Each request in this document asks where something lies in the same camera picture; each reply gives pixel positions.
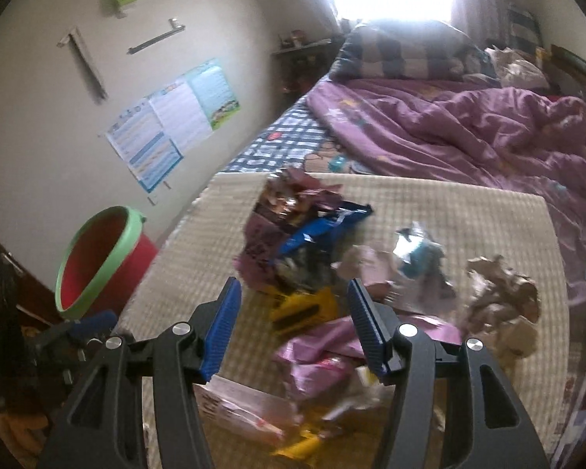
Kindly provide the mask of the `white Pocky box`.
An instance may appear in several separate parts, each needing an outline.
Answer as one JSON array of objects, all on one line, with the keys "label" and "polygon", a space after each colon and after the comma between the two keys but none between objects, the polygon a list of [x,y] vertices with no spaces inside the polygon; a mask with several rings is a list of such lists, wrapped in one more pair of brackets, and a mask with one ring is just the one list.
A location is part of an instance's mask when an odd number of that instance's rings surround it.
[{"label": "white Pocky box", "polygon": [[251,442],[279,447],[302,424],[295,403],[218,375],[195,384],[200,414],[215,426]]}]

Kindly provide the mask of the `yellow snack wrapper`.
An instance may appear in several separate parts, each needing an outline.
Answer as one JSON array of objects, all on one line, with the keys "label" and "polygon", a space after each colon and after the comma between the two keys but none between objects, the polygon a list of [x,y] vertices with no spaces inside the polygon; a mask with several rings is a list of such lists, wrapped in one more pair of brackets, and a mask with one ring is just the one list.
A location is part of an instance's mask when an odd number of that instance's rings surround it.
[{"label": "yellow snack wrapper", "polygon": [[272,296],[270,321],[281,337],[301,333],[339,318],[339,303],[330,287],[315,292],[277,293]]}]

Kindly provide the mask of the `purple nut snack bag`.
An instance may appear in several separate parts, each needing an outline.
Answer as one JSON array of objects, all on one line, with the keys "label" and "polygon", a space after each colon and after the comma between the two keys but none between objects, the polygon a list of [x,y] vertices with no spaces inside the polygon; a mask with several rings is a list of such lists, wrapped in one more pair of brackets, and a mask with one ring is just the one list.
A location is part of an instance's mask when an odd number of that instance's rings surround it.
[{"label": "purple nut snack bag", "polygon": [[244,227],[244,247],[235,259],[240,277],[254,290],[275,284],[273,259],[280,247],[307,222],[337,209],[341,186],[327,184],[300,168],[269,174]]}]

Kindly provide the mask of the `blue snack wrapper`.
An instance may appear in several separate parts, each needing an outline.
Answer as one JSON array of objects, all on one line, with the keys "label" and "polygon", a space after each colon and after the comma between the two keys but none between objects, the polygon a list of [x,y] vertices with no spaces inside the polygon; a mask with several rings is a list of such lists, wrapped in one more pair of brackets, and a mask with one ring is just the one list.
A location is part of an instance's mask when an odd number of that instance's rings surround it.
[{"label": "blue snack wrapper", "polygon": [[372,214],[370,204],[343,201],[336,209],[306,222],[279,247],[276,257],[289,257],[308,245],[331,252],[344,235]]}]

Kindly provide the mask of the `red bucket green rim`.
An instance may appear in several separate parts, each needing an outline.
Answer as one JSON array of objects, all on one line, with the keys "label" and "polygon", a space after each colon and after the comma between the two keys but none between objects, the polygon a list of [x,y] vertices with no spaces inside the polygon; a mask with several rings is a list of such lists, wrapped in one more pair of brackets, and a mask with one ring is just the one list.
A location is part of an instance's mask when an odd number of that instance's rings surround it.
[{"label": "red bucket green rim", "polygon": [[145,222],[137,209],[111,206],[83,224],[56,280],[55,304],[62,318],[122,313],[159,252],[145,233]]}]

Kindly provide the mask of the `crumpled brown paper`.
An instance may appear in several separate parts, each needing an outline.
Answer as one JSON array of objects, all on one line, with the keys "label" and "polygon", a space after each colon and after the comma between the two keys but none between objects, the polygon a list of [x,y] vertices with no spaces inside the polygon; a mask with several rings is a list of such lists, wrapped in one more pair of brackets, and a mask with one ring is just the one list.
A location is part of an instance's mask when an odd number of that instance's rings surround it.
[{"label": "crumpled brown paper", "polygon": [[537,349],[542,315],[536,283],[508,267],[504,257],[475,257],[467,261],[470,295],[461,328],[501,361],[531,356]]}]

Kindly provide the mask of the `pink plastic wrapper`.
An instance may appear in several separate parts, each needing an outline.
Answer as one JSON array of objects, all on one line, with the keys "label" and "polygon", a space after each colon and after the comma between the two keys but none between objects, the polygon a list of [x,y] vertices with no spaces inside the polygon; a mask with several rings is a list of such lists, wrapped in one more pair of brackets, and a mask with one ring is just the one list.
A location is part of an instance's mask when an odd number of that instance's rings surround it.
[{"label": "pink plastic wrapper", "polygon": [[273,354],[284,377],[287,398],[315,399],[365,365],[350,315],[318,325],[284,342]]}]

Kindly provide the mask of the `teal silver wrapper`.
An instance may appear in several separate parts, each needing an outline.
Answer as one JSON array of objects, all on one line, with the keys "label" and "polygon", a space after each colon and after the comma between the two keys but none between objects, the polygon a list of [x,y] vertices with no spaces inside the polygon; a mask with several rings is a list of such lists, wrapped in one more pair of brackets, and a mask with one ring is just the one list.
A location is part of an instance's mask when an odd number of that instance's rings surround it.
[{"label": "teal silver wrapper", "polygon": [[442,245],[418,221],[396,231],[393,254],[399,260],[399,271],[409,279],[439,273],[445,257]]}]

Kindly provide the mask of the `beige checkered mat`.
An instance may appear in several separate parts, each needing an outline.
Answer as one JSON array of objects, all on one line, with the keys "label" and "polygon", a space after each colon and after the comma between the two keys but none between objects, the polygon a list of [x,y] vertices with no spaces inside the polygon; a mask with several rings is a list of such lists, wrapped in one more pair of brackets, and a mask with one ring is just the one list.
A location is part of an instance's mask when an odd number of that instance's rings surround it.
[{"label": "beige checkered mat", "polygon": [[[566,284],[554,225],[543,198],[480,186],[421,179],[327,174],[344,196],[367,203],[372,216],[355,239],[388,242],[399,227],[422,222],[447,254],[460,293],[472,256],[500,253],[534,279],[541,302],[538,347],[511,372],[501,369],[482,339],[457,354],[447,383],[447,429],[437,445],[451,468],[544,468],[543,446],[557,418],[567,369]],[[214,176],[155,257],[119,319],[119,328],[145,340],[184,321],[217,297],[234,271],[243,228],[266,183],[262,174]],[[372,437],[328,449],[328,468],[420,468],[427,452],[427,417],[434,393],[434,347],[422,333],[405,336],[395,311],[370,299],[360,283],[349,304],[363,342],[379,333],[414,362],[397,375],[394,408]]]}]

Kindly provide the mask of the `blue plaid bed sheet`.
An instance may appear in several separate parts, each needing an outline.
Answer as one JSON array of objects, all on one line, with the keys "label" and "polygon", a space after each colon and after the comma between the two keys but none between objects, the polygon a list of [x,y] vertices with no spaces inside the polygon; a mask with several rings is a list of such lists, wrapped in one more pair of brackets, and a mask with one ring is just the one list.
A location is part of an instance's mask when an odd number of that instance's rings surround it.
[{"label": "blue plaid bed sheet", "polygon": [[372,173],[351,158],[330,131],[314,118],[305,97],[259,133],[247,148],[223,167],[223,172],[271,173],[287,166],[308,173]]}]

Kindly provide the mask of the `purple quilt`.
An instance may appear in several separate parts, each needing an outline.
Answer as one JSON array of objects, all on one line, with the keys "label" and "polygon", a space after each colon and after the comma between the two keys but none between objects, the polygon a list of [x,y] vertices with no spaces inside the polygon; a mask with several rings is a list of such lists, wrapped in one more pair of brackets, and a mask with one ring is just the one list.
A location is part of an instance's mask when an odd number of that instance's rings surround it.
[{"label": "purple quilt", "polygon": [[586,104],[460,82],[323,79],[312,114],[377,175],[538,195],[558,237],[568,303],[586,303]]}]

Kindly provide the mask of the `dark corner side table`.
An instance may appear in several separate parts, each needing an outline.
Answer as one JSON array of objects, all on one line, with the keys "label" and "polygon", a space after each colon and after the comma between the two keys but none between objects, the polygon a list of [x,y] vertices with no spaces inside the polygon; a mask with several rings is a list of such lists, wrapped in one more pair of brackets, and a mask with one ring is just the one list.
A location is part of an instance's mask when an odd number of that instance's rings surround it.
[{"label": "dark corner side table", "polygon": [[290,107],[297,102],[329,72],[342,43],[337,38],[326,38],[272,54],[284,106]]}]

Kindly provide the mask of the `left blue wall poster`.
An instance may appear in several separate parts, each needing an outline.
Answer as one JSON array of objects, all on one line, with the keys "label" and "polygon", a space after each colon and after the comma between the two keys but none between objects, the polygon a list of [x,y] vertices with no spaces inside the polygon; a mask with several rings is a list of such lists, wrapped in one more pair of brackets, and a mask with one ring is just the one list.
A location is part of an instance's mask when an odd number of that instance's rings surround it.
[{"label": "left blue wall poster", "polygon": [[161,119],[146,98],[122,112],[105,137],[148,194],[183,159],[181,151],[168,136]]}]

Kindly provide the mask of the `middle white wall poster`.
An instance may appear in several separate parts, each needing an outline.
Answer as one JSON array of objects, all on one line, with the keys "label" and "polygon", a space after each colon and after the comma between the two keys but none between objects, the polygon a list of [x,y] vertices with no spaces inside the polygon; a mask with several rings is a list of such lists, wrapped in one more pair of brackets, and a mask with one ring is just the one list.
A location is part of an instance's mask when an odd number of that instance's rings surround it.
[{"label": "middle white wall poster", "polygon": [[213,129],[186,79],[177,79],[148,97],[167,136],[182,155],[206,140]]}]

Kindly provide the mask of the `right green wall poster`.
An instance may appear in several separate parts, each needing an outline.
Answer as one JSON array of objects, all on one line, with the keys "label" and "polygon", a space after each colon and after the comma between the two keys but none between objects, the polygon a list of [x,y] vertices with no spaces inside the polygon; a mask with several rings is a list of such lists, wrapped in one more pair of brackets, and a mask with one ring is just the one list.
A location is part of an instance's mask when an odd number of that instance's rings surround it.
[{"label": "right green wall poster", "polygon": [[240,109],[239,100],[217,59],[210,59],[191,69],[184,74],[184,78],[213,130],[219,129]]}]

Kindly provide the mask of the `metal towel rail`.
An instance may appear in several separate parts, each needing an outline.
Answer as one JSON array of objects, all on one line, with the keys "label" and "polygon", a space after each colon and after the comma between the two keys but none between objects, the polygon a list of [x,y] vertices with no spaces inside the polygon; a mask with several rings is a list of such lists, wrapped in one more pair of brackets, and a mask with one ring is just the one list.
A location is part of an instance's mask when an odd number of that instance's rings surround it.
[{"label": "metal towel rail", "polygon": [[127,54],[128,55],[135,55],[141,51],[144,51],[145,49],[150,48],[151,46],[156,45],[157,43],[161,43],[162,41],[164,41],[168,38],[171,38],[177,34],[183,33],[186,30],[186,25],[178,22],[177,18],[170,18],[168,20],[168,23],[170,25],[170,29],[168,31],[166,31],[162,34],[156,35],[154,37],[151,37],[151,38],[143,41],[142,43],[139,43],[137,46],[129,47],[129,49],[127,49]]}]

